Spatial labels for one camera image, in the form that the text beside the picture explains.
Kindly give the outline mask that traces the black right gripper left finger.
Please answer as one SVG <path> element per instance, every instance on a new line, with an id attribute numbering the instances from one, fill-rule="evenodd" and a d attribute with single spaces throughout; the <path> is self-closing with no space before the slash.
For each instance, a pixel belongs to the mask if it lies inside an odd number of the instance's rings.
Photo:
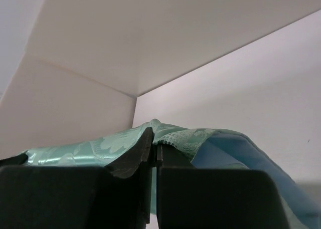
<path id="1" fill-rule="evenodd" d="M 107 166 L 27 166 L 1 160 L 1 228 L 145 228 L 150 222 L 151 128 Z"/>

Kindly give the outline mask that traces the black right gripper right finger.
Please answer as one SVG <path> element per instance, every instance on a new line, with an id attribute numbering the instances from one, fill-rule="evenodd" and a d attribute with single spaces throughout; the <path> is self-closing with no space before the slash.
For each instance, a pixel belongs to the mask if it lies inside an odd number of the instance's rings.
<path id="1" fill-rule="evenodd" d="M 197 169 L 159 145 L 156 215 L 160 228 L 289 228 L 273 180 L 247 169 Z"/>

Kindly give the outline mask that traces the teal patterned satin cloth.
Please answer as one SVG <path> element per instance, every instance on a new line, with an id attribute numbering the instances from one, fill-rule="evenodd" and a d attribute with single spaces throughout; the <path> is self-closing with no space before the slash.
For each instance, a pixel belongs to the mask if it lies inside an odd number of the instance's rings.
<path id="1" fill-rule="evenodd" d="M 153 119 L 91 141 L 31 148 L 30 166 L 106 166 L 131 149 L 144 130 L 152 129 L 153 145 L 170 145 L 196 168 L 251 169 L 267 173 L 278 189 L 291 228 L 320 228 L 317 205 L 269 156 L 246 135 L 227 129 L 188 129 Z"/>

